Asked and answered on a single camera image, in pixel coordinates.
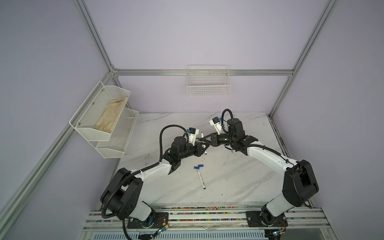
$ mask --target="wire mesh basket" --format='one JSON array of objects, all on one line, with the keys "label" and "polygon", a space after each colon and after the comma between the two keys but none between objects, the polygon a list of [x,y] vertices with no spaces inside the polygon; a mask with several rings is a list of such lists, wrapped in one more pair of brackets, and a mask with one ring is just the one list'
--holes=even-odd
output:
[{"label": "wire mesh basket", "polygon": [[114,99],[124,98],[121,105],[125,106],[128,101],[130,91],[116,87],[116,86],[104,86],[99,90],[92,103],[85,110],[84,114],[80,117],[77,123],[72,125],[73,119],[70,120],[71,126],[87,141],[108,141],[114,132],[114,129],[118,123],[123,108],[116,114],[116,121],[114,125],[110,127],[110,132],[105,132],[95,129],[95,124],[104,112],[105,107]]},{"label": "wire mesh basket", "polygon": [[124,156],[138,115],[138,111],[129,108],[123,109],[109,141],[98,142],[95,147],[103,158],[121,158]]},{"label": "wire mesh basket", "polygon": [[228,65],[188,65],[187,96],[229,96]]}]

